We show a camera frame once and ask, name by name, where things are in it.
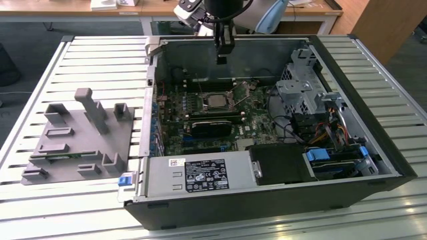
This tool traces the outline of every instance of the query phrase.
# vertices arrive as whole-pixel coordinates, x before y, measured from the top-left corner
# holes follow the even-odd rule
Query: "motherboard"
[[[269,90],[256,80],[160,87],[164,155],[244,151],[279,142],[267,111]]]

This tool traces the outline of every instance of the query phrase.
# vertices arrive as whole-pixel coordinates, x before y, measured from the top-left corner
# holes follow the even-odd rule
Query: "blue tab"
[[[312,155],[312,161],[331,159],[328,151],[324,148],[311,149],[308,153]]]
[[[307,155],[307,158],[308,158],[309,162],[315,160],[315,157],[313,157],[311,152],[307,152],[305,155]]]
[[[132,176],[121,176],[119,178],[119,187],[131,186],[132,185]]]
[[[367,148],[364,146],[360,147],[360,152],[363,154],[363,157],[369,155],[368,150],[367,150]]]

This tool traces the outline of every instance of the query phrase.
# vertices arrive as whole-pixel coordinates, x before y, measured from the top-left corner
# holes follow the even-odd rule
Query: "yellow wire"
[[[327,135],[328,133],[324,132],[315,140],[309,141],[309,144],[313,144],[315,142],[320,141]]]
[[[345,134],[345,129],[339,125],[337,128],[341,130],[343,134]]]

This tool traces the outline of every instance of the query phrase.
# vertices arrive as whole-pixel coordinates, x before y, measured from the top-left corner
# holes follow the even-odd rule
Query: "metal table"
[[[72,102],[92,88],[104,108],[135,107],[128,170],[137,169],[147,62],[144,36],[74,37],[60,43],[0,151],[1,239],[413,239],[427,234],[427,116],[365,47],[321,36],[371,111],[419,178],[349,208],[215,225],[148,231],[117,202],[117,179],[22,186],[21,172],[46,122],[48,103]]]

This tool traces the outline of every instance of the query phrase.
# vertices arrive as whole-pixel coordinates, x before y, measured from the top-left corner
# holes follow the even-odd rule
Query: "black bin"
[[[8,52],[0,43],[0,87],[13,84],[21,77]]]

